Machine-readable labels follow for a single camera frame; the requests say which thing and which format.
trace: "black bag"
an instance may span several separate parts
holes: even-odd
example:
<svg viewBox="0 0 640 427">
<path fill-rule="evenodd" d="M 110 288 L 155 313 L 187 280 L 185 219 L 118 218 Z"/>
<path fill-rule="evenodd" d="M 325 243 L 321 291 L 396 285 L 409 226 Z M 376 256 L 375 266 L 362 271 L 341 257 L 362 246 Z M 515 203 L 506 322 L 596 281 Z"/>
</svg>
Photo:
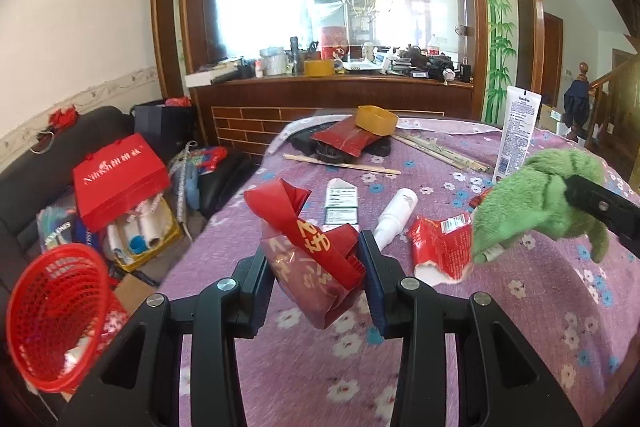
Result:
<svg viewBox="0 0 640 427">
<path fill-rule="evenodd" d="M 135 119 L 134 131 L 151 146 L 151 149 L 167 163 L 189 140 L 194 139 L 196 108 L 167 107 L 165 100 L 135 105 L 131 116 Z"/>
</svg>

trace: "wooden door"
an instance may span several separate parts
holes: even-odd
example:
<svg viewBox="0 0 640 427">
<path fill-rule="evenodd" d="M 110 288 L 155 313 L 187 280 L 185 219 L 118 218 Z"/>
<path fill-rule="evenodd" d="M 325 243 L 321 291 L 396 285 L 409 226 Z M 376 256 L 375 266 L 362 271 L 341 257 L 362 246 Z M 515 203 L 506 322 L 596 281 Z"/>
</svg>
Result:
<svg viewBox="0 0 640 427">
<path fill-rule="evenodd" d="M 562 40 L 564 28 L 562 19 L 545 13 L 545 57 L 542 68 L 542 95 L 543 103 L 548 100 L 551 107 L 558 104 L 558 90 L 562 75 Z"/>
</svg>

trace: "barcode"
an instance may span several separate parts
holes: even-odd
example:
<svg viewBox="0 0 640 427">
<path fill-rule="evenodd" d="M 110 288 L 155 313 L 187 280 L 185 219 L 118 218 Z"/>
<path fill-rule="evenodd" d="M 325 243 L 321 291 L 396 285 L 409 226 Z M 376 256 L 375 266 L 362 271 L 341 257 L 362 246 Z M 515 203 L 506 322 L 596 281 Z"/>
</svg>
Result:
<svg viewBox="0 0 640 427">
<path fill-rule="evenodd" d="M 509 168 L 509 161 L 510 161 L 510 158 L 500 158 L 500 165 L 498 166 L 498 172 L 507 174 L 507 169 Z"/>
<path fill-rule="evenodd" d="M 446 219 L 440 224 L 440 226 L 442 227 L 442 233 L 452 232 L 453 230 L 464 227 L 465 225 L 465 214 L 460 214 L 456 217 L 449 217 L 449 219 Z"/>
</svg>

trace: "red shopping bag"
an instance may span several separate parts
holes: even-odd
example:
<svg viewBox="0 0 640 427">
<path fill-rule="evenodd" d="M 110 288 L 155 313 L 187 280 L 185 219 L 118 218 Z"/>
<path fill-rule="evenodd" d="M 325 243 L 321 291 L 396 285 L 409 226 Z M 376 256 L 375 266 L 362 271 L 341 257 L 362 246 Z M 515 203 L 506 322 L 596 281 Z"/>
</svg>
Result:
<svg viewBox="0 0 640 427">
<path fill-rule="evenodd" d="M 364 266 L 351 225 L 323 233 L 298 217 L 310 190 L 278 179 L 244 193 L 262 222 L 262 248 L 280 287 L 316 328 L 327 328 L 362 291 Z"/>
<path fill-rule="evenodd" d="M 90 232 L 169 186 L 166 167 L 140 134 L 103 147 L 74 169 L 78 213 Z"/>
</svg>

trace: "red basket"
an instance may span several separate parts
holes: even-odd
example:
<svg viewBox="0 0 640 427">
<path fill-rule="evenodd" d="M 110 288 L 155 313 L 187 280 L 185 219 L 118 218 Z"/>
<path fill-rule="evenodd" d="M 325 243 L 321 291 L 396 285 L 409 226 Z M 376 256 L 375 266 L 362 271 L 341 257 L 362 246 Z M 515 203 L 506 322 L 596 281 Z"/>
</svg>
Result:
<svg viewBox="0 0 640 427">
<path fill-rule="evenodd" d="M 9 351 L 36 388 L 72 393 L 127 319 L 98 253 L 62 245 L 41 254 L 15 285 L 6 316 Z M 78 363 L 65 367 L 65 353 L 83 337 Z"/>
</svg>

